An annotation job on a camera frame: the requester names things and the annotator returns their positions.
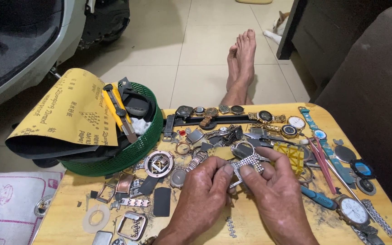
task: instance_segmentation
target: brown couch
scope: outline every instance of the brown couch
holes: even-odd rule
[[[315,103],[372,164],[392,201],[392,8],[355,42]]]

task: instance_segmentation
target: foot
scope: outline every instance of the foot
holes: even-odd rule
[[[226,82],[226,91],[229,91],[232,84],[234,84],[235,80],[237,80],[237,77],[238,77],[237,46],[236,45],[232,45],[229,48],[229,54],[228,54],[228,57],[226,58],[226,60],[228,61],[228,71],[229,71],[228,80]]]
[[[237,65],[238,76],[247,82],[249,86],[253,82],[255,68],[255,50],[257,43],[255,41],[255,31],[249,29],[237,37]]]

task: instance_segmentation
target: wooden table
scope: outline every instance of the wooden table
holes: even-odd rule
[[[324,130],[328,135],[328,142],[334,147],[332,139],[343,139],[344,145],[351,148],[359,158],[358,153],[352,147],[350,141],[345,134],[341,131],[333,117],[323,108],[309,103],[290,103],[290,104],[272,104],[272,105],[248,105],[245,106],[245,113],[257,112],[260,110],[267,110],[274,115],[285,114],[287,117],[297,115],[302,117],[297,107],[306,106],[310,109],[310,115],[315,123]],[[163,110],[164,118],[166,115],[173,114],[174,109]],[[244,124],[243,131],[247,130],[248,124]],[[186,127],[175,127],[184,130]],[[303,130],[305,135],[311,135],[311,130],[306,126]],[[175,145],[168,142],[160,142],[158,149],[170,150],[174,152]],[[315,171],[316,180],[310,184],[310,189],[317,192],[324,192],[328,197],[334,198],[327,187],[321,171]],[[145,178],[146,173],[144,170],[139,170],[137,176]],[[349,195],[347,190],[342,186],[338,179],[331,173],[335,186],[341,188],[341,192]],[[34,245],[48,245],[48,244],[84,244],[89,245],[93,241],[95,234],[88,234],[83,231],[81,222],[86,213],[85,210],[85,195],[90,193],[91,190],[99,191],[104,182],[103,177],[84,177],[67,171],[64,175],[60,186],[57,189],[51,207],[48,210],[46,217],[41,223],[40,230],[34,240]],[[375,209],[386,220],[392,228],[392,203],[388,199],[385,192],[376,180],[373,180],[377,188],[377,193],[374,196],[367,196],[360,190],[354,190],[360,199],[368,198],[372,201]],[[160,186],[169,186],[169,181],[166,179]],[[172,189],[171,195],[171,214],[176,207],[179,199],[180,191]],[[157,235],[169,222],[170,217],[167,218],[153,218],[152,217],[152,194],[150,195],[151,205],[148,208],[137,208],[136,212],[145,213],[148,216],[149,222],[143,234],[141,242],[150,236]],[[312,230],[317,237],[320,244],[357,244],[363,243],[359,240],[357,235],[352,231],[350,226],[346,225],[344,221],[338,219],[338,214],[335,211],[322,208],[322,206],[314,203],[307,197],[303,196],[305,209],[307,212],[308,220],[311,224]],[[97,200],[90,200],[89,207],[95,204],[100,204]],[[255,202],[252,198],[247,197],[242,191],[239,191],[238,199],[233,200],[234,207],[225,207],[223,213],[217,223],[206,233],[202,234],[193,244],[201,245],[230,245],[230,244],[253,244],[253,245],[266,245],[274,244],[269,237],[267,230],[259,217]],[[115,218],[122,215],[127,210],[133,210],[132,207],[121,206],[120,210],[113,209],[111,211],[110,221],[103,229],[104,231],[114,231],[113,222]],[[228,226],[226,225],[226,217],[231,216],[235,226],[236,238],[229,236]],[[392,244],[392,238],[380,228],[377,223],[372,223],[372,226],[379,230],[379,237],[385,244]]]

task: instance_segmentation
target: blue handled tool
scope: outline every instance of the blue handled tool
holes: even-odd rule
[[[310,189],[301,186],[302,194],[311,198],[314,202],[320,204],[321,206],[330,209],[330,210],[335,210],[337,208],[337,204],[329,199],[328,197],[324,196],[323,194],[317,193],[315,191],[311,191]]]

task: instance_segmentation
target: cat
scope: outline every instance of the cat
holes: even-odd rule
[[[273,22],[273,30],[271,32],[263,31],[264,36],[271,38],[279,45],[280,40],[282,39],[282,35],[284,34],[289,15],[290,12],[283,14],[281,11],[279,11],[279,19]]]

